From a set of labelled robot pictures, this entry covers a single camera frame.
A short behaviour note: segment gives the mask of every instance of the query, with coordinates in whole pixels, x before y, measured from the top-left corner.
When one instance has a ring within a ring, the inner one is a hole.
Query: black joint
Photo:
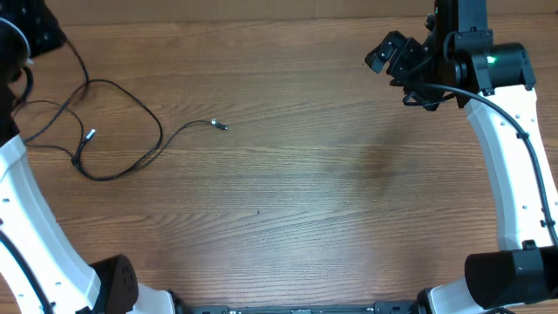
[[[188,309],[184,301],[172,290],[167,290],[167,292],[171,295],[174,304],[174,312],[176,314],[190,314],[191,311]]]
[[[529,138],[529,133],[516,133],[515,136],[517,139],[526,140]]]
[[[522,243],[523,249],[536,249],[537,245],[534,240],[526,240]]]
[[[93,313],[127,313],[138,301],[138,280],[130,260],[117,255],[90,264],[101,281]]]
[[[428,302],[428,294],[430,294],[431,290],[432,288],[426,288],[418,293],[417,302],[412,306],[412,314],[432,313],[430,303]]]
[[[496,92],[494,91],[493,88],[487,88],[485,90],[482,91],[482,94],[486,97],[486,96],[492,96],[494,95]]]
[[[432,14],[426,16],[425,26],[429,31],[434,31],[434,26],[436,25],[436,17]]]

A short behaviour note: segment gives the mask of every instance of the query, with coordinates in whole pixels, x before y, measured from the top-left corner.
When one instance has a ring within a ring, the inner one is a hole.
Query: wood grain surface
[[[63,25],[423,17],[433,0],[46,0]],[[489,14],[553,14],[556,0],[487,0]]]
[[[151,166],[88,181],[67,155],[31,149],[53,213],[92,263],[125,253],[141,282],[188,304],[371,304],[415,298],[497,249],[487,171],[455,103],[401,104],[389,77],[363,66],[388,31],[423,40],[423,18],[131,24],[66,28],[94,78],[113,79],[157,114],[168,136],[216,117],[228,132],[187,129]],[[558,175],[557,16],[490,21],[519,41],[538,79],[538,114]],[[64,100],[82,79],[68,49],[35,60],[34,99]],[[132,101],[105,85],[72,107],[97,135],[95,174],[129,166],[158,138]],[[38,130],[53,106],[17,122]],[[37,143],[75,149],[64,115]],[[547,302],[519,313],[555,313]],[[5,283],[0,312],[17,313]]]

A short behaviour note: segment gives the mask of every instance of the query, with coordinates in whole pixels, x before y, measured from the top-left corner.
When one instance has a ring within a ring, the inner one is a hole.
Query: cable connector
[[[550,221],[549,223],[547,223],[547,222],[541,220],[541,227],[543,227],[543,228],[545,228],[547,226],[553,227],[555,224],[556,224],[555,221]]]
[[[215,119],[215,118],[211,119],[211,125],[212,125],[212,126],[215,126],[215,127],[218,128],[218,129],[221,129],[221,130],[223,130],[223,131],[227,131],[227,130],[228,130],[228,127],[227,127],[227,126],[225,126],[225,125],[219,123],[219,122],[217,121],[217,119]]]
[[[85,136],[85,142],[88,142],[91,140],[91,138],[93,137],[93,135],[95,135],[95,133],[97,132],[97,130],[95,129],[91,129],[91,131],[89,131],[89,133]]]
[[[525,133],[516,133],[515,136],[517,136],[517,139],[521,139],[521,140],[526,140],[529,138],[529,133],[525,132]]]

